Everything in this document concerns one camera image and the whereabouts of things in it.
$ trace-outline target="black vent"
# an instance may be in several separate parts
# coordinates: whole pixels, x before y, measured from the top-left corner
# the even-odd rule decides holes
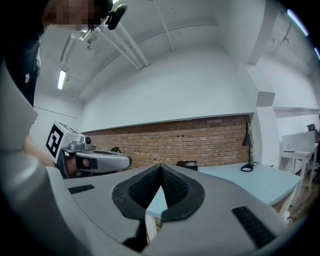
[[[71,194],[76,194],[76,193],[80,193],[80,192],[83,192],[83,191],[92,190],[94,188],[95,188],[94,186],[89,184],[89,185],[83,185],[83,186],[70,187],[69,191],[70,191]]]
[[[232,212],[258,248],[265,246],[275,238],[246,206],[234,208]]]

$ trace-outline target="brick wall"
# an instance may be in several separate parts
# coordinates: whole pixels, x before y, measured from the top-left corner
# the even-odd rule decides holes
[[[198,166],[241,163],[248,147],[241,146],[248,115],[211,117],[86,132],[100,150],[119,147],[132,158],[131,167],[178,161]]]

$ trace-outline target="black rubber pad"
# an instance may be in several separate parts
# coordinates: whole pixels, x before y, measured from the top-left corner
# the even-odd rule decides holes
[[[83,185],[83,186],[70,187],[69,191],[70,191],[71,194],[76,194],[76,193],[80,193],[80,192],[83,192],[83,191],[92,190],[94,188],[95,188],[94,186],[89,184],[89,185]]]
[[[269,229],[246,206],[234,208],[232,212],[257,248],[261,248],[275,239]]]
[[[205,199],[199,182],[166,164],[157,164],[116,185],[112,200],[125,217],[144,220],[160,186],[168,206],[161,215],[162,222],[189,218]]]

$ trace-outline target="light blue tabletop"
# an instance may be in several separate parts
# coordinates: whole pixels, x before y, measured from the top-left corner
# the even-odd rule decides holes
[[[244,163],[234,163],[220,166],[198,167],[203,174],[231,181],[251,195],[271,206],[292,192],[301,181],[301,177],[291,173],[259,164],[251,172],[241,171]],[[167,209],[165,194],[160,188],[146,210],[146,213],[161,218],[161,213]]]

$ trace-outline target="person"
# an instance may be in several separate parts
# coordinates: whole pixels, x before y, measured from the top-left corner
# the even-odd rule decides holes
[[[7,69],[25,98],[34,106],[35,88],[41,66],[41,36],[49,26],[71,30],[94,29],[107,17],[113,6],[112,0],[29,0],[11,6],[15,18],[8,33],[10,45],[5,56]],[[28,135],[22,151],[36,157],[43,165],[54,167],[52,159],[33,142]],[[82,163],[89,167],[89,160]],[[78,168],[75,158],[67,161],[70,175]]]

